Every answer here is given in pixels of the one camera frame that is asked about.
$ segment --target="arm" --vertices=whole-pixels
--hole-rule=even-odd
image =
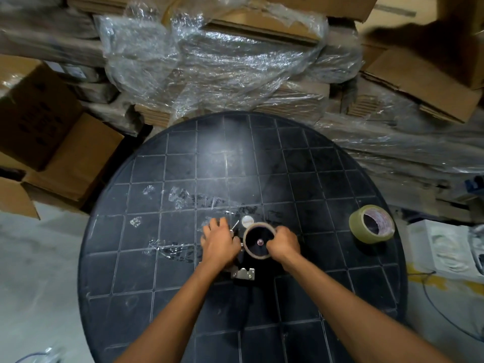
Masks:
[[[240,252],[240,239],[232,239],[227,220],[210,220],[203,227],[202,262],[168,305],[116,363],[178,363],[197,321],[205,295],[215,277]]]
[[[302,257],[296,236],[286,227],[277,227],[267,249],[311,297],[356,362],[451,363],[415,333]]]

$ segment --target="round black table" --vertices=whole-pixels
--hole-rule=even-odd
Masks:
[[[349,231],[350,214],[367,204],[387,209],[347,153],[294,121],[225,112],[164,130],[113,176],[84,235],[78,296],[94,360],[113,361],[190,277],[202,256],[201,227],[212,217],[225,216],[231,226],[245,215],[288,226],[305,257],[403,319],[407,278],[398,234],[370,246]],[[234,231],[244,229],[239,222]],[[211,287],[183,362],[350,359],[278,263],[250,267],[254,281],[222,273]]]

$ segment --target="electrical cable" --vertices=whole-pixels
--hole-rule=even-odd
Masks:
[[[436,310],[439,315],[441,315],[448,323],[450,323],[452,326],[454,326],[457,330],[459,330],[460,332],[463,332],[464,334],[466,334],[467,336],[473,338],[474,340],[477,340],[481,343],[484,343],[484,326],[482,327],[481,329],[481,336],[479,335],[474,335],[464,329],[462,329],[461,327],[457,326],[455,323],[453,323],[447,316],[444,315],[444,313],[442,313],[436,306],[435,304],[432,302],[432,300],[430,299],[428,293],[427,293],[427,288],[425,286],[427,280],[433,275],[433,274],[436,274],[437,272],[436,271],[432,271],[431,273],[418,273],[418,274],[407,274],[408,276],[412,276],[412,275],[422,275],[422,276],[426,276],[426,278],[422,278],[421,280],[421,283],[422,283],[422,288],[424,289],[424,293],[425,293],[425,296],[427,298],[427,300],[429,301],[430,305],[434,308],[434,310]]]
[[[30,353],[30,354],[27,354],[25,357],[23,358],[20,358],[19,360],[17,360],[15,363],[20,363],[21,361],[24,361],[26,360],[27,358],[30,358],[30,357],[35,357],[37,355],[47,355],[47,353],[43,353],[41,351],[38,351],[37,353]]]

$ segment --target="forearm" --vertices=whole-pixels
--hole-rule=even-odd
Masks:
[[[116,363],[178,363],[197,321],[207,291],[218,274],[201,263],[188,281]]]
[[[301,255],[285,268],[308,293],[358,363],[450,363],[433,346],[378,311]]]

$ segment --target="hand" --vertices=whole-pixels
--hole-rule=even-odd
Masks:
[[[220,218],[220,225],[217,224],[217,219],[210,219],[210,224],[203,227],[203,234],[200,239],[202,262],[214,266],[220,272],[239,254],[240,238],[232,238],[225,218]]]
[[[287,261],[294,255],[300,255],[301,249],[296,235],[285,226],[275,228],[274,239],[266,243],[270,256],[286,269]]]

